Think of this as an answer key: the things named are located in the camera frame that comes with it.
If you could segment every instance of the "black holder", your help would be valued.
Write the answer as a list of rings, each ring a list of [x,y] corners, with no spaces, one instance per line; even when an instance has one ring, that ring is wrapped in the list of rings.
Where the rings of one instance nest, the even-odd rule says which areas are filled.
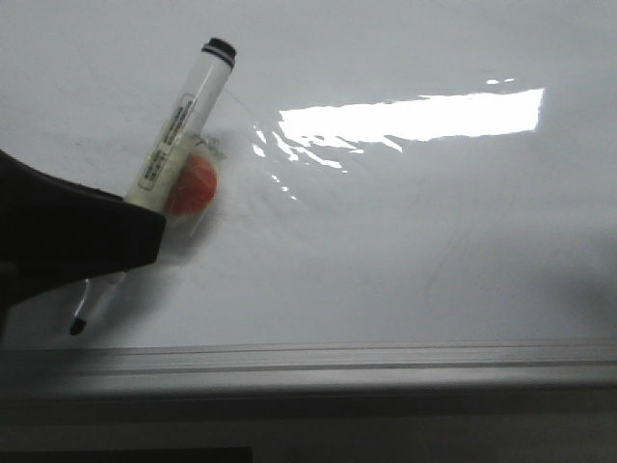
[[[165,224],[161,214],[0,150],[0,307],[155,262]]]

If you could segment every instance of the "white surface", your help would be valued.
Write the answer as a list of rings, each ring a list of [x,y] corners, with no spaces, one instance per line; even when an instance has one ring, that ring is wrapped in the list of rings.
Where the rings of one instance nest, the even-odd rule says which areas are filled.
[[[606,2],[0,4],[0,146],[124,194],[202,43],[238,49],[193,245],[67,335],[7,348],[614,338],[617,9]]]

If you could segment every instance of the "dry erase marker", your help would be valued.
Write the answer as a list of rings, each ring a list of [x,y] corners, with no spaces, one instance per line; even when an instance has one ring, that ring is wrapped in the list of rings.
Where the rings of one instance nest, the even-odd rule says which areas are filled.
[[[124,200],[164,214],[168,224],[186,220],[195,227],[213,199],[218,184],[216,149],[201,131],[235,64],[235,49],[211,39],[180,91],[174,110],[161,129]],[[90,315],[109,303],[123,275],[87,281],[84,297],[70,328],[81,333]]]

